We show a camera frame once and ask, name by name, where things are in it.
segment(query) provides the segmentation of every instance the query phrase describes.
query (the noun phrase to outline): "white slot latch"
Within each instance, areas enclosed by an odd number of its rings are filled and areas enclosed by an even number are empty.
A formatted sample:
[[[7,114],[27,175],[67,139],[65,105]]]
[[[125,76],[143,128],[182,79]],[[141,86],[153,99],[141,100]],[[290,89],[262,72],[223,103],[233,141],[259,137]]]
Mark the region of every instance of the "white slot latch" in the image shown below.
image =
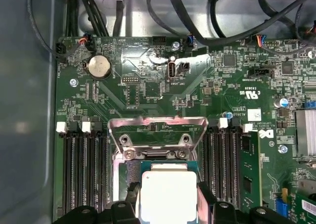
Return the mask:
[[[91,122],[82,122],[82,132],[91,133]]]
[[[243,133],[248,133],[250,131],[252,131],[253,129],[253,124],[243,124],[242,125],[242,132]]]
[[[67,132],[67,124],[66,122],[57,122],[56,124],[56,132],[60,134],[65,134]]]
[[[228,127],[228,119],[227,118],[219,118],[218,128],[225,129],[227,127]]]

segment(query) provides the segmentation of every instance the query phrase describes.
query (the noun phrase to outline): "black cable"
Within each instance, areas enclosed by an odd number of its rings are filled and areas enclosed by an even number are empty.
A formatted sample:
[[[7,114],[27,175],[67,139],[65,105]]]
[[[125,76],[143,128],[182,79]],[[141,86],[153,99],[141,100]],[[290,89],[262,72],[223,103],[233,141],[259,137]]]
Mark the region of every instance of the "black cable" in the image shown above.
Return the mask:
[[[113,37],[118,37],[120,34],[120,29],[122,27],[124,15],[124,3],[121,0],[117,1],[117,12],[116,12],[116,19],[113,28]]]
[[[298,7],[297,12],[296,12],[296,16],[295,16],[295,34],[296,34],[296,37],[302,43],[304,43],[308,46],[316,47],[315,35],[313,35],[314,36],[313,40],[306,40],[306,39],[302,38],[300,33],[299,33],[298,27],[299,27],[299,22],[300,22],[300,18],[301,18],[302,8],[303,8],[303,4],[301,4]]]
[[[70,0],[71,3],[71,12],[70,12],[70,28],[73,37],[78,36],[78,0]]]
[[[98,24],[97,19],[95,18],[95,15],[92,12],[92,9],[90,7],[89,1],[88,0],[82,0],[82,2],[83,2],[85,10],[86,10],[86,12],[87,12],[87,14],[89,16],[89,20],[90,20],[90,22],[92,24],[94,33],[96,34],[96,36],[102,37],[103,35],[101,34],[100,26]]]
[[[210,12],[210,18],[211,18],[211,23],[212,26],[216,32],[216,34],[218,35],[218,37],[220,38],[226,38],[226,36],[224,35],[224,33],[222,32],[221,28],[218,25],[217,22],[217,17],[216,17],[216,2],[218,2],[219,0],[208,0],[209,2],[209,12]]]
[[[65,54],[61,54],[56,52],[55,50],[52,50],[47,43],[45,42],[45,40],[43,39],[42,35],[39,32],[39,29],[36,25],[36,21],[34,18],[34,14],[33,14],[33,6],[32,6],[32,2],[33,0],[27,0],[27,12],[29,15],[29,19],[31,22],[31,27],[35,33],[36,38],[39,40],[40,44],[48,51],[50,52],[52,55],[54,55],[55,57],[68,57],[70,55],[72,55],[73,53],[75,53],[75,51],[78,49],[78,47],[80,46],[80,44],[76,44],[74,45],[74,47],[72,47],[70,50],[68,50],[67,53]]]
[[[71,36],[71,0],[67,0],[67,8],[66,8],[66,29],[65,29],[65,36]]]
[[[277,20],[279,20],[281,17],[286,15],[288,12],[299,6],[300,4],[304,3],[307,0],[296,0],[289,6],[287,6],[285,9],[277,13],[275,16],[273,16],[271,19],[267,20],[266,22],[254,27],[253,29],[247,30],[241,34],[228,37],[225,39],[205,39],[200,32],[195,27],[194,23],[192,22],[190,16],[188,15],[188,12],[186,11],[183,3],[181,0],[170,0],[173,8],[176,10],[176,13],[178,14],[180,20],[185,25],[185,27],[195,36],[196,40],[199,41],[203,45],[209,45],[209,46],[221,46],[221,45],[227,45],[230,43],[233,43],[238,40],[242,40],[244,38],[247,38],[251,35],[257,34],[260,31],[266,29],[267,27],[271,26],[273,23],[275,23]]]
[[[170,33],[172,33],[173,35],[176,35],[178,37],[184,37],[184,35],[180,34],[179,32],[175,31],[174,29],[170,28],[169,26],[167,26],[155,13],[152,4],[151,4],[152,0],[146,0],[146,4],[147,4],[147,10],[148,13],[150,14],[151,18],[162,28],[164,28],[166,31],[169,31]]]
[[[88,0],[88,2],[93,14],[95,15],[96,20],[98,21],[102,35],[108,37],[109,32],[107,30],[107,27],[105,26],[103,17],[99,11],[97,4],[95,3],[94,0]]]
[[[258,3],[261,7],[261,9],[263,10],[263,12],[269,16],[269,17],[273,17],[275,16],[278,12],[276,10],[274,10],[266,0],[258,0]],[[293,33],[293,35],[295,34],[295,24],[293,21],[291,21],[289,18],[287,18],[286,16],[283,16],[279,19],[279,22],[283,23],[284,25],[286,25],[290,32]]]

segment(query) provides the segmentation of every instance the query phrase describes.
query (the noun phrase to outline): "motherboard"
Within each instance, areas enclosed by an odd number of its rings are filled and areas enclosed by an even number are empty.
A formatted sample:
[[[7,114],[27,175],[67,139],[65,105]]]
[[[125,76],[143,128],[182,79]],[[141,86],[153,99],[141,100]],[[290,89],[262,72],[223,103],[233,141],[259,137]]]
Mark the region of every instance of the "motherboard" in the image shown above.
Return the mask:
[[[316,179],[314,101],[314,48],[282,56],[248,39],[211,47],[190,37],[94,38],[57,64],[54,219],[125,199],[141,161],[183,159],[197,162],[218,200],[314,223],[316,200],[304,192]],[[125,149],[131,141],[139,150]],[[150,153],[166,144],[174,150]]]

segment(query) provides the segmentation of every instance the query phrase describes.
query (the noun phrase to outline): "heatsink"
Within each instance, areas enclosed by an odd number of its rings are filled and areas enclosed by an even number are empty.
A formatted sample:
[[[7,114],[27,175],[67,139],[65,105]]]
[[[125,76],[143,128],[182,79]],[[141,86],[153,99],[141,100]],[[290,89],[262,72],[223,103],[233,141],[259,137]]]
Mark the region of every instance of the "heatsink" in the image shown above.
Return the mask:
[[[295,112],[298,152],[304,156],[316,155],[316,110]]]

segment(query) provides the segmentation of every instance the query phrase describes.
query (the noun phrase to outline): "screw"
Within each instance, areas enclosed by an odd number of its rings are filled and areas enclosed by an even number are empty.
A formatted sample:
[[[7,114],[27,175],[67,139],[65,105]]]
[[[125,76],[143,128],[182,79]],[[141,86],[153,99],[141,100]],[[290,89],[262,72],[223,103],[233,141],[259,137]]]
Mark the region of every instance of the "screw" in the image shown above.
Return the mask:
[[[135,153],[132,150],[128,150],[128,151],[125,152],[125,158],[126,159],[130,159],[131,160],[131,159],[134,158],[134,156],[135,156]]]
[[[84,213],[84,214],[86,214],[86,213],[89,213],[90,210],[89,210],[89,209],[83,209],[81,212]]]
[[[285,145],[280,145],[280,146],[278,146],[278,151],[281,154],[285,154],[288,151],[288,148]]]
[[[179,42],[173,42],[172,43],[172,49],[173,50],[179,50],[180,49],[180,43]]]
[[[122,143],[127,143],[127,141],[128,141],[127,137],[125,137],[125,136],[122,137],[122,139],[121,139],[121,142],[122,142]]]
[[[227,203],[220,203],[219,206],[221,206],[222,208],[228,208],[228,204]]]
[[[184,138],[183,138],[183,141],[184,142],[188,142],[190,139],[189,139],[189,137],[188,136],[185,136]]]
[[[186,152],[180,150],[180,151],[178,152],[178,156],[179,156],[180,158],[185,158],[185,157],[186,157]]]
[[[76,87],[78,85],[78,80],[77,79],[70,79],[69,84],[71,87]]]
[[[257,213],[260,213],[260,214],[262,214],[262,215],[264,215],[264,214],[267,213],[266,210],[264,210],[264,209],[262,209],[262,208],[258,208],[256,211],[257,211]]]

